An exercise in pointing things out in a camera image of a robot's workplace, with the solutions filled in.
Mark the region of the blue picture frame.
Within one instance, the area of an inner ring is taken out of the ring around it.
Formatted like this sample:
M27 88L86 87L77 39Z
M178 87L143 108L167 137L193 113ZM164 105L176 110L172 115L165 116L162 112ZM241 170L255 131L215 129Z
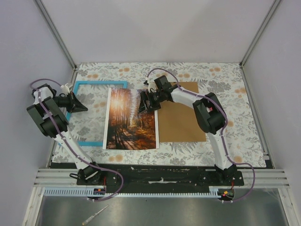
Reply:
M88 108L85 112L67 113L72 135L80 146L103 146L107 100L110 89L127 88L126 81L77 81L73 92Z

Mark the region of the autumn forest photo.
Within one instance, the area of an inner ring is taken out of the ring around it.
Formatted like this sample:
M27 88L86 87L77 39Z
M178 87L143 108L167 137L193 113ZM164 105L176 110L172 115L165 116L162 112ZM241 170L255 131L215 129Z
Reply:
M103 149L151 150L159 148L158 114L138 113L143 89L110 89Z

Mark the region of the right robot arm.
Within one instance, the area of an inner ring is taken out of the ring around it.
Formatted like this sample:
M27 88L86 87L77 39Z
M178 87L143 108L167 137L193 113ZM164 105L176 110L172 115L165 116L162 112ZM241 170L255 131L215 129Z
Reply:
M138 113L159 110L160 104L164 101L193 109L198 126L207 134L213 148L216 182L223 186L227 185L237 172L237 167L229 157L228 144L223 135L228 119L217 96L212 92L201 95L185 89L178 83L173 85L166 76L157 78L155 85L156 89L148 88L141 91Z

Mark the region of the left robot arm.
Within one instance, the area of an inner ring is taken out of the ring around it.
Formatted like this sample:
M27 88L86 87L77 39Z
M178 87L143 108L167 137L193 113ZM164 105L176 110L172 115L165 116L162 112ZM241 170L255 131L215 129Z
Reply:
M57 95L56 90L48 84L32 88L35 101L27 108L39 130L46 137L54 139L73 158L78 169L77 173L69 176L77 180L77 185L100 185L105 176L98 164L79 146L71 134L69 121L61 108L68 113L86 112L88 109L70 91L68 85L61 86L62 93Z

